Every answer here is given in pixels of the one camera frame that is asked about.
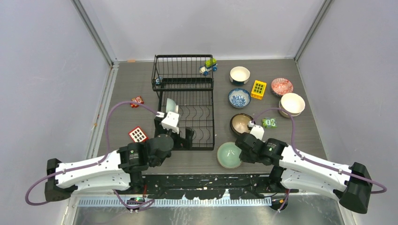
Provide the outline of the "pale green ceramic bowl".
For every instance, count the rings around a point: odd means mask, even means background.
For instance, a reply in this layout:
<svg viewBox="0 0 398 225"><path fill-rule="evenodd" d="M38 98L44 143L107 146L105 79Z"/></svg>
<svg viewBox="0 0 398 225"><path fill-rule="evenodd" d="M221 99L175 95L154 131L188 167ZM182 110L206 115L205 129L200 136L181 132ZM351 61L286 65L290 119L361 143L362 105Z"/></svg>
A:
<svg viewBox="0 0 398 225"><path fill-rule="evenodd" d="M242 164L240 153L241 149L234 142L223 143L217 150L217 161L226 169L238 168Z"/></svg>

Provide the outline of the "light blue dotted bowl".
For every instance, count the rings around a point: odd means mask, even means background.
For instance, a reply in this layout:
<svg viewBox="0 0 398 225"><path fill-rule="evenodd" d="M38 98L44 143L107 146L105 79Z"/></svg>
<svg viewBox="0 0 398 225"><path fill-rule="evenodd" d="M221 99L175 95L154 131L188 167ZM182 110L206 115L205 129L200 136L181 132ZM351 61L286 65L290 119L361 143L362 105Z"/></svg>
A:
<svg viewBox="0 0 398 225"><path fill-rule="evenodd" d="M167 98L165 112L178 113L178 111L179 111L179 106L177 105L177 103L173 99Z"/></svg>

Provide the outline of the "brown patterned band bowl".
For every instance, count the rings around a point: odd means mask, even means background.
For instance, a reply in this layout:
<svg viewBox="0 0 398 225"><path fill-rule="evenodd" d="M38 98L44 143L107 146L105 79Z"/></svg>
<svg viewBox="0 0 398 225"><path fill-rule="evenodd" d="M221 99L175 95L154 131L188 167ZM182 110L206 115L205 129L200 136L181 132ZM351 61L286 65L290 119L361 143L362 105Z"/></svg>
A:
<svg viewBox="0 0 398 225"><path fill-rule="evenodd" d="M243 133L249 133L250 129L248 127L248 123L252 120L253 120L253 117L248 114L245 114L245 113L235 114L230 119L230 129L237 136L239 136Z"/></svg>

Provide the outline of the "beige bowl with brown markings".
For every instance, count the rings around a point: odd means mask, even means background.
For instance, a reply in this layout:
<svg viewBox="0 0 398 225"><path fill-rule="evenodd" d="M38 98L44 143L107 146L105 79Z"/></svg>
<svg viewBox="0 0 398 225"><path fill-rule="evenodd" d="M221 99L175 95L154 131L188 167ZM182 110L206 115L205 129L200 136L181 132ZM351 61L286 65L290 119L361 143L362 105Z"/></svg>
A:
<svg viewBox="0 0 398 225"><path fill-rule="evenodd" d="M284 116L284 117L286 117L286 118L289 118L290 117L290 115L292 116L292 117L296 117L296 116L299 116L301 113L291 113L291 112L288 112L288 111L284 111L285 109L284 109L284 107L282 106L282 105L279 105L279 108L281 108L282 110L280 110L279 111L279 113L282 115L282 116Z"/></svg>

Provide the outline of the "black wire dish rack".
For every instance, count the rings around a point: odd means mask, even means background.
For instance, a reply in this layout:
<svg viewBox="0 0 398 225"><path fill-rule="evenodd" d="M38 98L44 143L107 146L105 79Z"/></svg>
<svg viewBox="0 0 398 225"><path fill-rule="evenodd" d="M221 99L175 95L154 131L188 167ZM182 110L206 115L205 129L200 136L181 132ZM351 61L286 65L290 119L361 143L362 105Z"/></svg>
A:
<svg viewBox="0 0 398 225"><path fill-rule="evenodd" d="M212 151L214 133L214 76L204 76L199 69L214 58L211 54L159 54L155 55L152 70L152 88L158 96L158 111L165 113L167 98L179 106L181 147L176 150ZM160 86L155 78L162 77ZM185 128L195 130L193 145L186 149Z"/></svg>

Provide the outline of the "white blue floral bowl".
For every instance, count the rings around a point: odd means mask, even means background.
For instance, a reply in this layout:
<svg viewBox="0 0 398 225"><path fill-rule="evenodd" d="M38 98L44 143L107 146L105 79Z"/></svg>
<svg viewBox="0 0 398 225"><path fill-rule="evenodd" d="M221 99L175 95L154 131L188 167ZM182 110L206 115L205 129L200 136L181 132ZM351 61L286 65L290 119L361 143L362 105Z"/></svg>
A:
<svg viewBox="0 0 398 225"><path fill-rule="evenodd" d="M251 96L247 90L235 88L228 93L228 101L233 107L241 109L250 104Z"/></svg>

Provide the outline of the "beige bowl with flower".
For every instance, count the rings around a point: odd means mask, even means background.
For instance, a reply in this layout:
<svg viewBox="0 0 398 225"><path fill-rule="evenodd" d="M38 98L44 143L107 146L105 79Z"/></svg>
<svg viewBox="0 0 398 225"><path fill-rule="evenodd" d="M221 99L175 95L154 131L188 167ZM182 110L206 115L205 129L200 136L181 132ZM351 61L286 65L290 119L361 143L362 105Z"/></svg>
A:
<svg viewBox="0 0 398 225"><path fill-rule="evenodd" d="M292 116L297 116L304 111L306 104L300 95L296 93L287 93L280 99L279 106Z"/></svg>

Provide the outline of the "red white patterned bowl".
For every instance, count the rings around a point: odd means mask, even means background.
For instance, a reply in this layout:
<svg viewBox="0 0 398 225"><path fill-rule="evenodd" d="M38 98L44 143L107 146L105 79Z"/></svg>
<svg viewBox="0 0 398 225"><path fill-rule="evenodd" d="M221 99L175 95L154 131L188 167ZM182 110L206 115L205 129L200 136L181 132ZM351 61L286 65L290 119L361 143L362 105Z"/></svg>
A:
<svg viewBox="0 0 398 225"><path fill-rule="evenodd" d="M293 84L286 78L276 78L271 82L271 93L277 97L282 97L287 93L292 93Z"/></svg>

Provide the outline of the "teal bowl white inside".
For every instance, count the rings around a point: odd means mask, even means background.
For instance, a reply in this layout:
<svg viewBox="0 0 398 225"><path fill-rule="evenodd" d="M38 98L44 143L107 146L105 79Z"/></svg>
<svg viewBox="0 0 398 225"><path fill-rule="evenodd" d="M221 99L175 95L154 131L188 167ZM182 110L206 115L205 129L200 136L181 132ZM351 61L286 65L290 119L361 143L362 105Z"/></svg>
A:
<svg viewBox="0 0 398 225"><path fill-rule="evenodd" d="M250 71L243 67L237 66L230 70L230 82L237 86L245 85L250 78Z"/></svg>

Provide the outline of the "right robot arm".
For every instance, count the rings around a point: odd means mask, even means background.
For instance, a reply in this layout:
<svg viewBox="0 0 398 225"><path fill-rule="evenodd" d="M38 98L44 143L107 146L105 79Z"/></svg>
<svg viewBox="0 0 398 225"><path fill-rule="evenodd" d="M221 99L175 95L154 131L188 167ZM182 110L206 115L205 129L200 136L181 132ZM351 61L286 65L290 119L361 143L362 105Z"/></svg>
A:
<svg viewBox="0 0 398 225"><path fill-rule="evenodd" d="M241 149L242 162L273 167L266 178L270 191L305 190L336 200L353 212L367 213L373 185L365 165L333 163L277 139L263 142L249 133L241 134L235 145Z"/></svg>

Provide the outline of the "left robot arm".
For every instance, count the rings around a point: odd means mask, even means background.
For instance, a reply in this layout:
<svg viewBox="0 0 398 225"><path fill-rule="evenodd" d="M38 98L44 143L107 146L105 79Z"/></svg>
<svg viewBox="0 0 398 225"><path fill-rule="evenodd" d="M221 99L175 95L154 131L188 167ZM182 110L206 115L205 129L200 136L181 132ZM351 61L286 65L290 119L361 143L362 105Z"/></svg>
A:
<svg viewBox="0 0 398 225"><path fill-rule="evenodd" d="M103 157L74 163L48 160L45 200L57 202L68 199L74 192L113 189L139 194L144 188L142 172L161 166L173 150L190 150L195 130L186 127L181 137L178 123L170 118L157 119L160 134L143 142L132 142Z"/></svg>

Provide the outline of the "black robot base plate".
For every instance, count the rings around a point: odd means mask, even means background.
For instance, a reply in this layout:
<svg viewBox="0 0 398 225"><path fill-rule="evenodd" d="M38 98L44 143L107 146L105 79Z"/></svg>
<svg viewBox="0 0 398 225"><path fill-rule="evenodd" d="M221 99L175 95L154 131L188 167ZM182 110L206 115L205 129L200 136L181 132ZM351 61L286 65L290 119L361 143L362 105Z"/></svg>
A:
<svg viewBox="0 0 398 225"><path fill-rule="evenodd" d="M140 184L133 184L122 195L146 194L151 199L193 200L262 199L276 193L285 194L282 186L271 184L268 174L164 174L144 175Z"/></svg>

